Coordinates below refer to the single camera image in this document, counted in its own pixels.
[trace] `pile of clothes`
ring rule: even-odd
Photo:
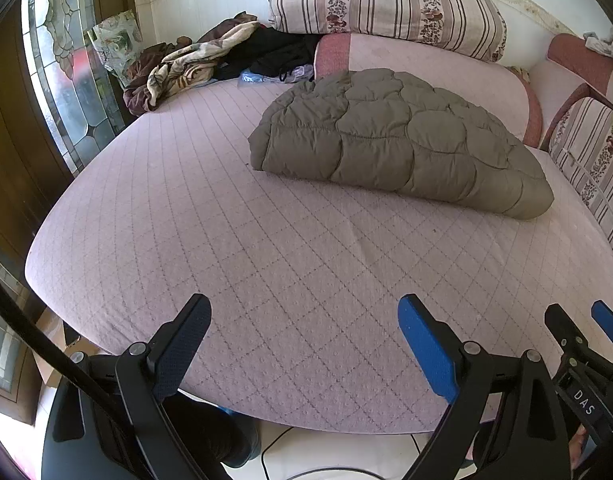
[[[589,50],[613,58],[613,27],[611,27],[609,35],[606,38],[598,38],[595,32],[585,32],[583,37],[585,41],[584,44]]]
[[[142,51],[128,69],[124,102],[140,116],[184,89],[238,78],[244,71],[283,80],[296,67],[313,64],[320,38],[264,27],[256,16],[240,12],[195,43],[182,36],[175,45],[159,43]]]

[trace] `bed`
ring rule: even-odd
[[[248,134],[286,89],[189,89],[132,124],[64,193],[26,264],[33,290],[109,352],[148,340],[190,295],[213,320],[185,390],[317,430],[432,430],[430,391],[397,326],[416,293],[459,337],[554,371],[543,313],[559,302],[597,351],[613,254],[548,153],[555,195],[520,222],[439,202],[252,171]]]

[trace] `stained glass window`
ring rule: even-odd
[[[22,0],[33,88],[74,176],[125,128],[109,75],[86,34],[94,25],[93,0]]]

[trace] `gray quilted blanket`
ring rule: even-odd
[[[553,192],[536,158],[484,108],[407,72],[340,72],[278,97],[249,137],[251,165],[296,178],[530,219]]]

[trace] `floral striped pillowcase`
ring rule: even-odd
[[[549,153],[613,249],[613,110],[591,97],[580,99],[555,127]]]
[[[373,34],[487,61],[498,61],[506,43],[491,0],[269,0],[269,7],[275,28],[294,34]]]

